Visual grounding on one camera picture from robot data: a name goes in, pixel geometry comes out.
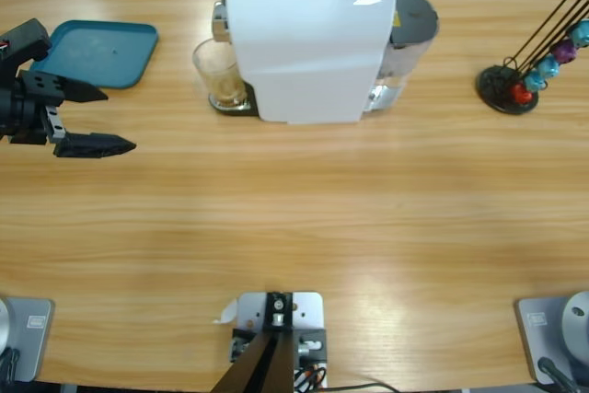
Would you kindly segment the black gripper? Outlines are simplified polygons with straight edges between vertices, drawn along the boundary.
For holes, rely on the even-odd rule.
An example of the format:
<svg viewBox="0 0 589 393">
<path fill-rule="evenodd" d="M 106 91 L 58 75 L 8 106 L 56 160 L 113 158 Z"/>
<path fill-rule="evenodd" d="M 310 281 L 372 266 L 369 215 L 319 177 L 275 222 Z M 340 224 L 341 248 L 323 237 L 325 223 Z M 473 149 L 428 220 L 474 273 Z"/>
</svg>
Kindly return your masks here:
<svg viewBox="0 0 589 393">
<path fill-rule="evenodd" d="M 57 108 L 66 100 L 88 103 L 107 100 L 87 82 L 43 72 L 21 70 L 12 87 L 1 86 L 1 137 L 10 144 L 56 144 L 61 158 L 102 158 L 126 154 L 136 144 L 105 133 L 65 134 Z"/>
</svg>

